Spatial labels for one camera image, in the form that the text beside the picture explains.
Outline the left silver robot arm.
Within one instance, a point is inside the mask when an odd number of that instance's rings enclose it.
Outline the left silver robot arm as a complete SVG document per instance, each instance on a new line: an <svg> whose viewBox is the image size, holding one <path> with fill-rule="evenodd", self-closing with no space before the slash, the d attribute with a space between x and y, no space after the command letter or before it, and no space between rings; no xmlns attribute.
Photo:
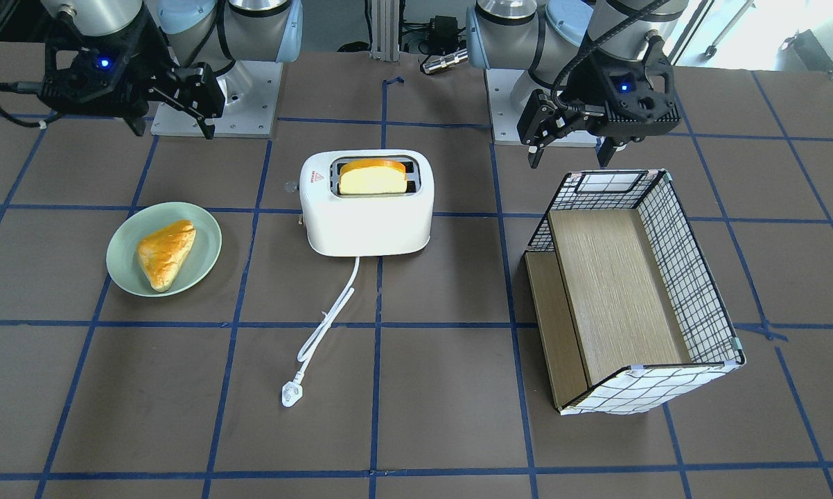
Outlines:
<svg viewBox="0 0 833 499"><path fill-rule="evenodd" d="M598 164L681 122L665 42L685 1L477 1L467 51L480 69L525 71L516 123L527 160L574 132L602 139Z"/></svg>

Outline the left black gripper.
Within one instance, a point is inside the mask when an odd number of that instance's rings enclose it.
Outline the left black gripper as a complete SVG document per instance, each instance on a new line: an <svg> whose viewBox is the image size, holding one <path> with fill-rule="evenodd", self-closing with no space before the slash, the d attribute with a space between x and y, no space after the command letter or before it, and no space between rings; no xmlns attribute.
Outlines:
<svg viewBox="0 0 833 499"><path fill-rule="evenodd" d="M673 67L661 49L651 49L641 60L621 60L597 49L570 73L562 99L602 108L600 116L585 120L588 132L604 137L598 139L600 168L607 168L618 152L616 138L664 135L681 122ZM534 89L517 122L529 167L538 168L545 148L574 132L575 123L549 95Z"/></svg>

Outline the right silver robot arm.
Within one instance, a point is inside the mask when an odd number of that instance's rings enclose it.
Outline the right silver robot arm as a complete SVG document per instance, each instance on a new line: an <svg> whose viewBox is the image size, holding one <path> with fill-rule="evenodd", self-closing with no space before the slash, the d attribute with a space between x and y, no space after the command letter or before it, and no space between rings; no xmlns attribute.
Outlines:
<svg viewBox="0 0 833 499"><path fill-rule="evenodd" d="M301 50L299 1L46 1L37 97L68 116L159 136L272 136L283 64Z"/></svg>

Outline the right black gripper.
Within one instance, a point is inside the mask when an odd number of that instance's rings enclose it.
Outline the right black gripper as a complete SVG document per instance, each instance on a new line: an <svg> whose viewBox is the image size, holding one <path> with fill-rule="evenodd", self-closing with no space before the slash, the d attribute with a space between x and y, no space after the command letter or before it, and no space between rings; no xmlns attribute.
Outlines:
<svg viewBox="0 0 833 499"><path fill-rule="evenodd" d="M159 28L134 20L118 32L87 37L70 20L55 20L45 45L42 103L74 116L124 118L146 132L148 101L188 114L205 139L215 137L226 97L208 64L175 67Z"/></svg>

